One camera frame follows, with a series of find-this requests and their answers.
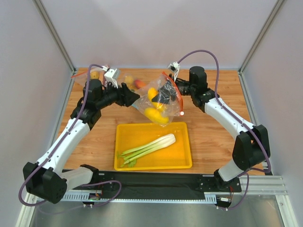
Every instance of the white wall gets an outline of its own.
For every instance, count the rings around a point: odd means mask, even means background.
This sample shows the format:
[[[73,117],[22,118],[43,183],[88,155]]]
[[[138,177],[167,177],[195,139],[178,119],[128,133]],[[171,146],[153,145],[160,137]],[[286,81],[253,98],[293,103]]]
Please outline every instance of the white wall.
[[[1,1],[1,226],[17,221],[22,168],[49,145],[70,74],[33,2]]]
[[[244,72],[255,113],[268,128],[274,173],[282,175],[303,225],[303,1],[287,0]]]
[[[276,0],[43,0],[76,66],[166,67],[196,49],[239,68]],[[215,68],[207,54],[184,61]]]

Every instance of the clear ziploc bag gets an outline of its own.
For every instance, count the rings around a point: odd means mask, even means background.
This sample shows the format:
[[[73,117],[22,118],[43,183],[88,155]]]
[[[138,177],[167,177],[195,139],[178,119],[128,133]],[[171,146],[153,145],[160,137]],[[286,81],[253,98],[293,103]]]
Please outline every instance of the clear ziploc bag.
[[[175,82],[164,72],[154,81],[136,91],[140,98],[136,108],[152,122],[166,126],[174,116],[183,115],[183,99]]]

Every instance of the yellow bin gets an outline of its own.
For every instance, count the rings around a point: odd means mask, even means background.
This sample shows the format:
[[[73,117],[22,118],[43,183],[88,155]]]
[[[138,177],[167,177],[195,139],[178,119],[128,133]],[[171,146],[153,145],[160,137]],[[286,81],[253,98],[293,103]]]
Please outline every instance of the yellow bin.
[[[173,133],[176,137],[174,144],[137,159],[134,167],[128,167],[128,164],[120,167],[124,160],[118,155],[123,151],[147,144],[170,133]],[[173,122],[166,127],[154,123],[120,124],[117,126],[115,170],[185,169],[192,165],[185,122]]]

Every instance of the wooden table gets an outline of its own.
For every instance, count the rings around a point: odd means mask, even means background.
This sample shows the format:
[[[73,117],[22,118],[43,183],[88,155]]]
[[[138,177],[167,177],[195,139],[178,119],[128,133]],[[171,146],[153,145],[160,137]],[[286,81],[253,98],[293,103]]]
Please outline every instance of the wooden table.
[[[121,69],[121,75],[129,73],[144,82],[156,79],[163,70],[155,69]],[[208,86],[214,89],[215,70],[207,70]],[[178,77],[188,79],[188,70],[181,70]],[[237,71],[220,71],[218,94],[225,103],[244,119],[249,114],[242,93]],[[60,133],[70,119],[70,114],[82,97],[82,87],[74,84],[68,105],[61,124]],[[195,107],[189,96],[184,97],[184,116],[175,117],[175,122],[186,122],[193,160],[190,169],[158,170],[156,172],[203,173],[212,174],[216,169],[228,163],[232,157],[234,140],[231,135],[212,117]],[[88,164],[99,170],[114,170],[114,152],[116,127],[124,123],[150,122],[143,114],[133,107],[111,105],[101,110],[101,118],[92,131],[79,143],[68,161],[66,169],[78,168]],[[257,171],[250,174],[261,175]]]

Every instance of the green vegetable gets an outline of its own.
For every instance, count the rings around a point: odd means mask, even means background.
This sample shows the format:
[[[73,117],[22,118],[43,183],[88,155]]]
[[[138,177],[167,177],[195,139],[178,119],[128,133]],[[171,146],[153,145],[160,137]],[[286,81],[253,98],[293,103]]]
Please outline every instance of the green vegetable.
[[[129,154],[132,152],[133,153],[126,157],[121,156],[125,160],[125,162],[123,163],[123,165],[121,165],[121,167],[123,167],[125,164],[128,164],[128,167],[133,167],[136,164],[136,160],[138,158],[143,157],[147,154],[150,154],[156,150],[166,148],[166,147],[170,146],[171,144],[173,144],[174,142],[176,142],[175,135],[168,134],[166,136],[162,136],[162,137],[154,140],[153,142],[150,142],[143,146],[126,150],[122,153],[122,155]]]

